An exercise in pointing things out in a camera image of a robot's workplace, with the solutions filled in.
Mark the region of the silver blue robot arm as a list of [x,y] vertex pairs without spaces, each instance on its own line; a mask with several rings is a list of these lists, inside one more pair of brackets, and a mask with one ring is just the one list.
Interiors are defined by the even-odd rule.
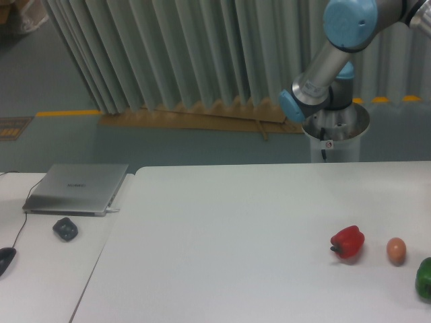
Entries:
[[429,1],[330,1],[323,15],[327,37],[305,72],[279,94],[288,119],[303,122],[320,110],[352,104],[352,54],[364,50],[382,30],[396,23],[430,35]]

